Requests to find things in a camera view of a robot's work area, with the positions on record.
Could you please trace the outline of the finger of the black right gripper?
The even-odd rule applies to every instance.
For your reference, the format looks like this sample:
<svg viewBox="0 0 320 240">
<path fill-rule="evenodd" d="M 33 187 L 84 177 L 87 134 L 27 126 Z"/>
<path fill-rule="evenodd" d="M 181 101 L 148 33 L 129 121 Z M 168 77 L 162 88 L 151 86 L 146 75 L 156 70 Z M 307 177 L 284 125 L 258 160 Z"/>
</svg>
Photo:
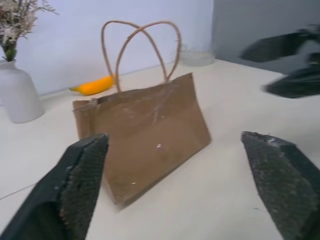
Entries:
<svg viewBox="0 0 320 240">
<path fill-rule="evenodd" d="M 283 98 L 320 95 L 320 67 L 296 70 L 262 88 L 266 93 Z"/>
<path fill-rule="evenodd" d="M 295 32 L 257 40 L 243 50 L 240 58 L 251 62 L 270 62 L 294 56 L 308 41 L 320 44 L 320 26 L 308 26 Z"/>
</svg>

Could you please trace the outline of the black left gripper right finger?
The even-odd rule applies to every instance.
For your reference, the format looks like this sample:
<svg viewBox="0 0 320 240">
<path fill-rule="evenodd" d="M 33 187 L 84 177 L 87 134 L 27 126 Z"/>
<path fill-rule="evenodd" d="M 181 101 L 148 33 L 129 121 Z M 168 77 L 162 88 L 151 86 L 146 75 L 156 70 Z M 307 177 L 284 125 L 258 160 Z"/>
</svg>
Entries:
<svg viewBox="0 0 320 240">
<path fill-rule="evenodd" d="M 241 134 L 259 197 L 283 240 L 320 240 L 320 170 L 292 142 Z"/>
</svg>

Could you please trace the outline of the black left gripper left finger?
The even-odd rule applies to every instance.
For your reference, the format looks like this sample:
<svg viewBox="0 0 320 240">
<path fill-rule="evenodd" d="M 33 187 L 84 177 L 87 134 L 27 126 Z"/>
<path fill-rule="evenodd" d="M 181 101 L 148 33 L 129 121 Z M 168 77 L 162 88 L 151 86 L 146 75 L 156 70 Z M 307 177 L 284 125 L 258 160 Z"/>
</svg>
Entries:
<svg viewBox="0 0 320 240">
<path fill-rule="evenodd" d="M 32 189 L 0 240 L 86 240 L 108 147 L 106 133 L 70 145 Z"/>
</svg>

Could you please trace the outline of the clear glass bowl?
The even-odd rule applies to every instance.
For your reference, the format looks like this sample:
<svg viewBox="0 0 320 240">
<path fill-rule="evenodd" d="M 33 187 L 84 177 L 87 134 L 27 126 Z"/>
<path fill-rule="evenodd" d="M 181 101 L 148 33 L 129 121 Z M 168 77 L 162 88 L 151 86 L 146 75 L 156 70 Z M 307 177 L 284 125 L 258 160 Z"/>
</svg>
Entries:
<svg viewBox="0 0 320 240">
<path fill-rule="evenodd" d="M 216 46 L 192 46 L 183 44 L 180 50 L 180 63 L 190 67 L 204 67 L 216 60 Z"/>
</svg>

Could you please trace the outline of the white ceramic vase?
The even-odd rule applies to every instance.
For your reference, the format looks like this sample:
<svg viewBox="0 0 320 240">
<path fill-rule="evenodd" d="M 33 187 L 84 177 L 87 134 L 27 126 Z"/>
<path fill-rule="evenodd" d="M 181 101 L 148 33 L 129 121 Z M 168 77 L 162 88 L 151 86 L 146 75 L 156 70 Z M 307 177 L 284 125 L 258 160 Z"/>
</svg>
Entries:
<svg viewBox="0 0 320 240">
<path fill-rule="evenodd" d="M 31 122 L 45 113 L 32 78 L 18 69 L 15 61 L 0 60 L 0 101 L 16 124 Z"/>
</svg>

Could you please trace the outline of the yellow banana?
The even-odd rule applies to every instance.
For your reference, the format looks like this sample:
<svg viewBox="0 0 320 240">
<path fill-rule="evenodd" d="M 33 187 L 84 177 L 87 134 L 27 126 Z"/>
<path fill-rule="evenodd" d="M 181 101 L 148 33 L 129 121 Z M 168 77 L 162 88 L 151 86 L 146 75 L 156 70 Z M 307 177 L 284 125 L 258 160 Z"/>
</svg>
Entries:
<svg viewBox="0 0 320 240">
<path fill-rule="evenodd" d="M 83 96 L 91 96 L 109 90 L 114 85 L 115 75 L 108 75 L 95 81 L 83 83 L 76 87 L 69 88 L 70 91 Z"/>
</svg>

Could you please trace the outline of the dried flower bouquet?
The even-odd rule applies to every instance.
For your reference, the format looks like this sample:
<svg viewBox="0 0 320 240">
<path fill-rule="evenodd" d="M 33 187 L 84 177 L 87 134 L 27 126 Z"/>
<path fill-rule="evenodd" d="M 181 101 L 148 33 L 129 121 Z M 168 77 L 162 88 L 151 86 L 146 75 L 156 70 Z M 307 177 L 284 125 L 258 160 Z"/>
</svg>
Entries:
<svg viewBox="0 0 320 240">
<path fill-rule="evenodd" d="M 48 0 L 0 0 L 0 47 L 5 61 L 15 60 L 18 39 L 32 32 L 38 12 L 57 14 Z"/>
</svg>

